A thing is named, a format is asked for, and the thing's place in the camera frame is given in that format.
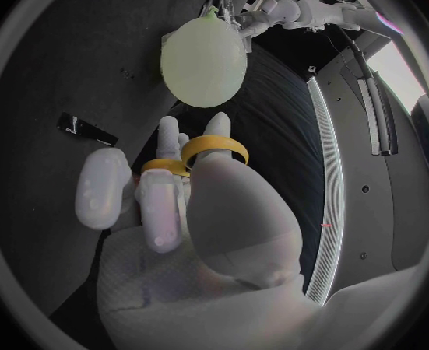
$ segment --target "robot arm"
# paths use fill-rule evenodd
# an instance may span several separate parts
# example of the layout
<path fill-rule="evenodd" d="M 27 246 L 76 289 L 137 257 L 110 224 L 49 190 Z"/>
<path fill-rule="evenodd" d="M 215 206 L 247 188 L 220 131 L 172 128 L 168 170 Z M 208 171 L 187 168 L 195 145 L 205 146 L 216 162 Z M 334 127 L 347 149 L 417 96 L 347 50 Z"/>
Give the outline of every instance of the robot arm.
<path fill-rule="evenodd" d="M 282 25 L 284 29 L 324 29 L 335 24 L 347 30 L 360 30 L 389 36 L 390 29 L 372 9 L 359 9 L 355 5 L 325 4 L 318 0 L 264 0 L 258 11 L 246 12 L 239 17 L 244 27 L 242 37 L 256 37 L 268 28 Z"/>

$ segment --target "yellow ring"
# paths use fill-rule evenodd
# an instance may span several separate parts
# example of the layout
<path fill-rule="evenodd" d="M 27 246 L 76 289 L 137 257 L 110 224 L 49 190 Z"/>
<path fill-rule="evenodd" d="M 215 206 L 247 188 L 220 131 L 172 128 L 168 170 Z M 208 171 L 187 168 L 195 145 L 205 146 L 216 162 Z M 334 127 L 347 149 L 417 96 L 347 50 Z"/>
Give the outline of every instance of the yellow ring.
<path fill-rule="evenodd" d="M 192 157 L 196 156 L 198 153 L 212 149 L 225 149 L 237 152 L 244 157 L 245 165 L 248 164 L 248 150 L 240 142 L 232 138 L 225 138 L 217 135 L 203 135 L 187 142 L 181 150 L 181 161 L 185 167 L 191 169 L 189 163 Z"/>
<path fill-rule="evenodd" d="M 185 169 L 182 161 L 169 158 L 158 158 L 146 162 L 141 169 L 141 173 L 150 169 L 165 169 L 169 170 L 173 175 L 180 175 L 181 177 L 190 177 L 190 173 Z"/>

